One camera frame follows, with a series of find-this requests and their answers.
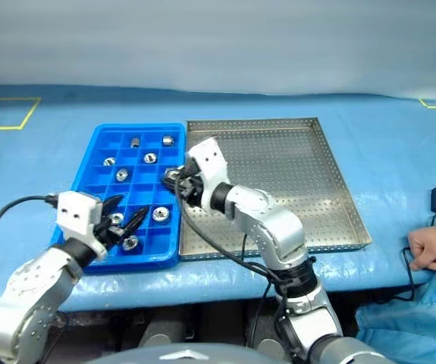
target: blue tablecloth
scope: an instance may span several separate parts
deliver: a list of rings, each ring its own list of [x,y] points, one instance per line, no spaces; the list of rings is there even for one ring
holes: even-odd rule
[[[0,97],[42,100],[21,130],[0,130],[0,208],[20,196],[67,190],[102,123],[196,119],[319,118],[373,243],[318,254],[330,291],[404,285],[406,233],[427,224],[436,186],[436,109],[381,96],[254,96],[79,86],[0,86]],[[0,125],[19,124],[16,101],[0,102]],[[55,212],[28,202],[0,222],[0,293],[10,273],[48,246]],[[421,283],[426,271],[416,272]],[[264,279],[220,259],[174,268],[87,275],[62,309],[117,309],[258,297]]]

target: perforated metal tray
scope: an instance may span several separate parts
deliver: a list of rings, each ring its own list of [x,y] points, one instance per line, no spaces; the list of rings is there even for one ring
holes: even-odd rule
[[[231,183],[265,190],[295,212],[310,251],[359,249],[371,243],[317,118],[189,121],[187,149],[212,135],[228,162]],[[222,215],[187,211],[225,249],[241,251],[243,233]],[[186,224],[180,254],[183,259],[220,256]],[[251,239],[246,255],[258,255]]]

